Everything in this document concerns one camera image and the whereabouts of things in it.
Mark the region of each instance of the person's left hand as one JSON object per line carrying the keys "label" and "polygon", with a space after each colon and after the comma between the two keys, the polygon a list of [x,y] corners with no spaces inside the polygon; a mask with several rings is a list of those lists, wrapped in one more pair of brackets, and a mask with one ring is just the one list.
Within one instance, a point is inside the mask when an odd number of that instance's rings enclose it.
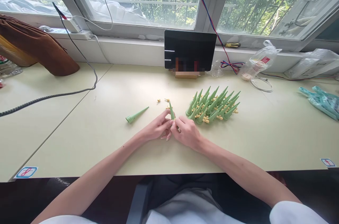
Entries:
{"label": "person's left hand", "polygon": [[169,109],[162,112],[156,119],[150,122],[145,128],[139,131],[137,134],[145,141],[156,139],[160,137],[164,132],[165,134],[161,137],[162,139],[169,140],[172,135],[170,127],[172,120],[166,118],[170,113]]}

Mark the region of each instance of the person's right hand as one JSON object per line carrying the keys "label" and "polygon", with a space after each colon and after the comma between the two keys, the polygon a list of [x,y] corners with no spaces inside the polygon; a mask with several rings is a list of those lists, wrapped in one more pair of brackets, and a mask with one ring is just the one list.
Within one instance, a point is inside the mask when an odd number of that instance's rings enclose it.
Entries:
{"label": "person's right hand", "polygon": [[176,140],[195,151],[199,151],[202,143],[207,141],[207,139],[200,134],[194,121],[184,116],[179,116],[179,118],[176,118],[172,122],[171,132]]}

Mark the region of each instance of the hand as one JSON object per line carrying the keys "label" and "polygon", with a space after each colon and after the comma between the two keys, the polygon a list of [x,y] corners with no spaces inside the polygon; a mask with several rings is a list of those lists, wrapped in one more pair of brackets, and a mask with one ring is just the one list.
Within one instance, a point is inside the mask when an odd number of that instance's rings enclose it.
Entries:
{"label": "hand", "polygon": [[180,116],[172,123],[171,132],[180,143],[195,151],[199,151],[202,143],[208,141],[200,135],[194,121],[184,116]]}
{"label": "hand", "polygon": [[160,137],[164,132],[165,134],[161,137],[162,139],[169,140],[172,136],[170,126],[172,120],[165,118],[170,113],[169,109],[162,112],[156,119],[150,122],[145,128],[139,131],[137,134],[145,141],[156,139]]}

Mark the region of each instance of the white sleeve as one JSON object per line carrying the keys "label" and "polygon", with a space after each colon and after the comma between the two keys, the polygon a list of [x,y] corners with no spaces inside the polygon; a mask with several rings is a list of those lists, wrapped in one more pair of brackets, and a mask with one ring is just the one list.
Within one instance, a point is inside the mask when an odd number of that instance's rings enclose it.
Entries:
{"label": "white sleeve", "polygon": [[44,220],[40,224],[95,224],[95,222],[80,216],[60,215]]}
{"label": "white sleeve", "polygon": [[271,224],[328,224],[311,208],[291,201],[277,203],[269,215]]}

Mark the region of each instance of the white cloth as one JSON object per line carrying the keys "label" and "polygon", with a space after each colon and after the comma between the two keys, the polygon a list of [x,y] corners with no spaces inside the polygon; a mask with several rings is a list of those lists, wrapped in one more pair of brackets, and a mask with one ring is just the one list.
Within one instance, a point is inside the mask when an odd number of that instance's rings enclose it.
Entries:
{"label": "white cloth", "polygon": [[[271,224],[328,224],[311,208],[290,201],[277,203],[269,215]],[[243,224],[220,210],[208,190],[185,189],[157,209],[150,210],[146,224]],[[95,224],[79,216],[57,216],[41,224]]]}

